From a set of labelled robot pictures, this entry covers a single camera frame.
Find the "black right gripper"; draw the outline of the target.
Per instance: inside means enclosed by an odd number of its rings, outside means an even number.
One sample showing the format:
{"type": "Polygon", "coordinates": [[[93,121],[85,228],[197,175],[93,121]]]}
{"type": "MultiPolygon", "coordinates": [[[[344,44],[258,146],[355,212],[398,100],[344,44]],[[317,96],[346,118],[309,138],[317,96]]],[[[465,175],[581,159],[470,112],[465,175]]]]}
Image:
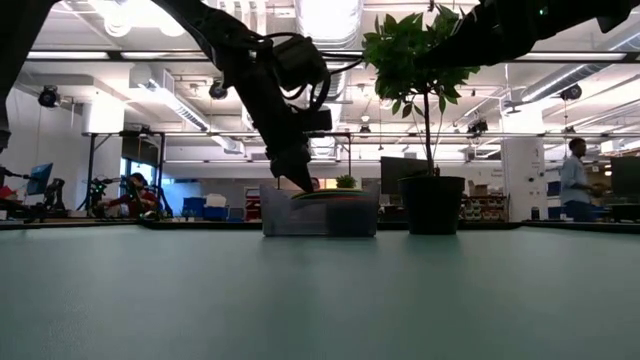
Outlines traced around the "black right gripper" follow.
{"type": "Polygon", "coordinates": [[[479,0],[466,14],[437,5],[438,15],[427,30],[430,43],[414,63],[427,68],[470,67],[487,62],[484,47],[497,26],[496,0],[479,0]]]}

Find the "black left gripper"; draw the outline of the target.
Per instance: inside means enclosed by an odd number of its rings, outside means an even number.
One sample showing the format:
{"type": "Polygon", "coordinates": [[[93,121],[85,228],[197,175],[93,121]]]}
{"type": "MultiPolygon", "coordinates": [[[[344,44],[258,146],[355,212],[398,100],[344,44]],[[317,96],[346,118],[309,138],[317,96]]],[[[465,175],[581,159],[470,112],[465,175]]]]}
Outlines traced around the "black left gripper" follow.
{"type": "Polygon", "coordinates": [[[285,177],[304,192],[313,192],[307,134],[331,130],[331,111],[288,105],[273,64],[253,59],[247,51],[224,52],[222,72],[224,85],[235,88],[266,145],[272,174],[285,177]]]}

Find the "green measuring cup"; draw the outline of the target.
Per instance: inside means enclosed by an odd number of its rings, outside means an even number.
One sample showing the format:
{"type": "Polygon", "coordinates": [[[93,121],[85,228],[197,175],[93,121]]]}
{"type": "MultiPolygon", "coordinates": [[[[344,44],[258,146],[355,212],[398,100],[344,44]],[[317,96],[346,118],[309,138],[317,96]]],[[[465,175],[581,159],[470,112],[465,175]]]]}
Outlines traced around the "green measuring cup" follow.
{"type": "Polygon", "coordinates": [[[291,196],[292,200],[322,199],[322,198],[347,198],[366,197],[367,192],[345,189],[323,189],[322,191],[299,193],[291,196]]]}

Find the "red measuring cup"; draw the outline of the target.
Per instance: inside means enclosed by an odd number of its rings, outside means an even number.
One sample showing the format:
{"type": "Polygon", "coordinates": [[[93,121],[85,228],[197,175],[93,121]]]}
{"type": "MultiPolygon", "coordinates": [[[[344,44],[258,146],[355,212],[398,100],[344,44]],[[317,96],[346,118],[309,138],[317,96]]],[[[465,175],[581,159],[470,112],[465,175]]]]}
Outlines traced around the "red measuring cup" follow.
{"type": "Polygon", "coordinates": [[[292,200],[300,200],[300,201],[320,201],[320,200],[362,200],[366,199],[368,196],[363,194],[318,194],[318,195],[306,195],[299,197],[292,197],[292,200]]]}

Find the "grey translucent plastic basket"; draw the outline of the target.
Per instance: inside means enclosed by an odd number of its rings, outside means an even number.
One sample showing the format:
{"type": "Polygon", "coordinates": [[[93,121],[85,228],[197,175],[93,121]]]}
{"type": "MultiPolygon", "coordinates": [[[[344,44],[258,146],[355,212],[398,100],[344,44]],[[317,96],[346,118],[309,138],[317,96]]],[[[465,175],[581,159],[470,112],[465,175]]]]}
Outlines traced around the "grey translucent plastic basket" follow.
{"type": "MultiPolygon", "coordinates": [[[[379,185],[374,184],[362,191],[368,193],[366,199],[377,204],[378,217],[379,185]]],[[[261,185],[259,193],[262,230],[265,236],[334,237],[328,234],[326,211],[327,205],[336,200],[292,200],[293,194],[268,185],[261,185]]]]}

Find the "green plant in black pot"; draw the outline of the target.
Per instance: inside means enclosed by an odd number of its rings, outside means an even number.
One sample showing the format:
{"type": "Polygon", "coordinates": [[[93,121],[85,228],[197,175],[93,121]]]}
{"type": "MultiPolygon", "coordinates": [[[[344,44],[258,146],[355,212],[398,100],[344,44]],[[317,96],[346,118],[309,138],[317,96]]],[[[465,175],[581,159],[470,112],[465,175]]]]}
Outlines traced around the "green plant in black pot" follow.
{"type": "Polygon", "coordinates": [[[461,15],[450,8],[434,4],[431,24],[421,13],[401,20],[387,14],[375,30],[364,35],[363,58],[376,70],[374,90],[382,100],[393,102],[392,113],[404,118],[424,120],[421,142],[426,168],[411,167],[398,179],[399,193],[407,210],[409,232],[413,235],[452,235],[457,232],[464,180],[442,176],[435,165],[437,141],[431,135],[429,99],[438,101],[440,112],[448,104],[456,105],[457,87],[479,72],[478,66],[433,65],[426,57],[453,33],[461,15]]]}

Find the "black monitor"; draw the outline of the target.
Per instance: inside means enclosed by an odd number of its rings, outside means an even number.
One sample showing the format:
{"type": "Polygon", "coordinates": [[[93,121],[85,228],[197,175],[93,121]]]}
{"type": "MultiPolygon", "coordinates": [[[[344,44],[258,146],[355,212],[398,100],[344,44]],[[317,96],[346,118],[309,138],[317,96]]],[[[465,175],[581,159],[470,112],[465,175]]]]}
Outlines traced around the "black monitor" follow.
{"type": "Polygon", "coordinates": [[[396,195],[399,193],[398,181],[401,178],[414,176],[417,173],[428,171],[427,160],[412,158],[382,157],[381,166],[381,193],[396,195]]]}
{"type": "Polygon", "coordinates": [[[611,188],[616,197],[640,202],[640,157],[611,159],[611,188]]]}

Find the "white round pillar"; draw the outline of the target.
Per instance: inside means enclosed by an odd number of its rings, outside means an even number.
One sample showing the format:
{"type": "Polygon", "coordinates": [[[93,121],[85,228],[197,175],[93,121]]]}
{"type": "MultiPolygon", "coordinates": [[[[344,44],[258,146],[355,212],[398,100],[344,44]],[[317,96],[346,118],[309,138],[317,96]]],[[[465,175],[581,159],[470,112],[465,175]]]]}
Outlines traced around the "white round pillar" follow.
{"type": "Polygon", "coordinates": [[[509,220],[522,222],[547,216],[545,151],[541,138],[507,138],[501,159],[509,220]]]}

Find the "person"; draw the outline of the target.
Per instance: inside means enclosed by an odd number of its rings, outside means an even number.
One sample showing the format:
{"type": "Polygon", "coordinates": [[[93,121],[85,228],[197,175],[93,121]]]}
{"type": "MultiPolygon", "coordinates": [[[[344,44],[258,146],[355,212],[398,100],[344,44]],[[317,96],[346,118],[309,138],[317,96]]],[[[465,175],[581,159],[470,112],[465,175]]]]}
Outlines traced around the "person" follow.
{"type": "Polygon", "coordinates": [[[566,216],[574,222],[594,222],[596,217],[591,204],[592,197],[603,194],[601,186],[591,185],[586,176],[582,158],[587,146],[583,138],[573,138],[569,144],[571,155],[560,170],[560,200],[566,216]]]}
{"type": "Polygon", "coordinates": [[[141,173],[129,175],[125,181],[125,194],[115,200],[103,201],[99,208],[112,208],[125,205],[128,217],[139,219],[142,215],[158,208],[158,198],[147,189],[148,182],[141,173]]]}

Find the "green table mat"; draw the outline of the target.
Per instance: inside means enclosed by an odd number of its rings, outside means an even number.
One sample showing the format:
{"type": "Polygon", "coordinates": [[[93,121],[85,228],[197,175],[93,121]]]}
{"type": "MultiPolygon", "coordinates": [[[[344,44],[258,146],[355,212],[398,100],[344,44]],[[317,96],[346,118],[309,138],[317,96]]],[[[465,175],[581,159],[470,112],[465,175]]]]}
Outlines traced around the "green table mat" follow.
{"type": "Polygon", "coordinates": [[[0,360],[640,360],[640,235],[0,232],[0,360]]]}

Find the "black overhead light bar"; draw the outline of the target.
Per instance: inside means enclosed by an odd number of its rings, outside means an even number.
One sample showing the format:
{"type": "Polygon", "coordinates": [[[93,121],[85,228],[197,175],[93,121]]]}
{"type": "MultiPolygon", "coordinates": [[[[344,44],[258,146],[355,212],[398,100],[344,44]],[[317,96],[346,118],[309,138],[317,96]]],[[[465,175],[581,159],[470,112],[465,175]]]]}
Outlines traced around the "black overhead light bar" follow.
{"type": "MultiPolygon", "coordinates": [[[[198,51],[90,51],[32,50],[30,62],[190,62],[204,63],[208,58],[198,51]]],[[[506,63],[542,64],[640,64],[640,52],[551,52],[535,51],[506,63]]]]}

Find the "blue monitor screen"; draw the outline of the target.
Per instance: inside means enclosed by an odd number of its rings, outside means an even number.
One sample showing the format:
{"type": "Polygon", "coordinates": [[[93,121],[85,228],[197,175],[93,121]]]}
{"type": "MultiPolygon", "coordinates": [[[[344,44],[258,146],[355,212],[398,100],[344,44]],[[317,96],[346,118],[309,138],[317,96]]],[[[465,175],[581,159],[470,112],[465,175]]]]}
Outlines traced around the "blue monitor screen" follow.
{"type": "Polygon", "coordinates": [[[42,195],[47,186],[48,181],[53,169],[53,164],[42,164],[32,168],[31,173],[29,175],[29,181],[26,187],[26,194],[31,195],[42,195]]]}

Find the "black aluminium table frame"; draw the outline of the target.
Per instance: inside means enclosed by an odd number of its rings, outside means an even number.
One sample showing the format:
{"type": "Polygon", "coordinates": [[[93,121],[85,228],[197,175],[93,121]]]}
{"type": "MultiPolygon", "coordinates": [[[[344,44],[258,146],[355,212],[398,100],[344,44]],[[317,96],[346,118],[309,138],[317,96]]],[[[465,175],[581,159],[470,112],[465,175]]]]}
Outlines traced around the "black aluminium table frame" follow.
{"type": "MultiPolygon", "coordinates": [[[[64,222],[62,219],[48,219],[46,222],[23,223],[20,221],[0,221],[0,231],[3,230],[31,230],[53,228],[82,228],[137,225],[153,230],[261,230],[261,223],[233,223],[233,222],[136,222],[136,221],[91,221],[64,222]]],[[[461,231],[506,231],[521,227],[548,228],[572,231],[589,231],[612,234],[640,235],[640,224],[636,223],[572,223],[572,222],[532,222],[520,223],[504,222],[462,222],[458,225],[461,231]]]]}

